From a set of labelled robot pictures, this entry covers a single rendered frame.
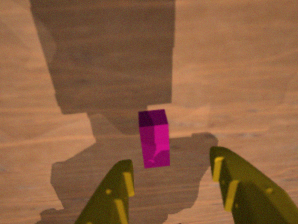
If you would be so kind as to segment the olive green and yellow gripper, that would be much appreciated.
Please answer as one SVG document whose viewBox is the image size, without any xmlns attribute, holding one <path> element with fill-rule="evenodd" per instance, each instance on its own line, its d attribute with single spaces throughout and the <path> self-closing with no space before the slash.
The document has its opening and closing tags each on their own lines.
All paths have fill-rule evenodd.
<svg viewBox="0 0 298 224">
<path fill-rule="evenodd" d="M 221 146 L 209 151 L 213 182 L 234 224 L 298 224 L 298 207 L 275 182 L 244 158 Z M 132 160 L 117 162 L 101 181 L 74 224 L 129 224 L 134 196 Z"/>
</svg>

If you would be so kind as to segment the magenta rectangular block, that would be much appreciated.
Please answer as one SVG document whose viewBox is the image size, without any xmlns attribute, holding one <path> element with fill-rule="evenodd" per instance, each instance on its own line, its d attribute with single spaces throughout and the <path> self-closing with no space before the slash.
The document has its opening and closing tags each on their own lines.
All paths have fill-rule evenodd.
<svg viewBox="0 0 298 224">
<path fill-rule="evenodd" d="M 144 168 L 170 166 L 169 126 L 165 109 L 141 111 L 138 116 Z"/>
</svg>

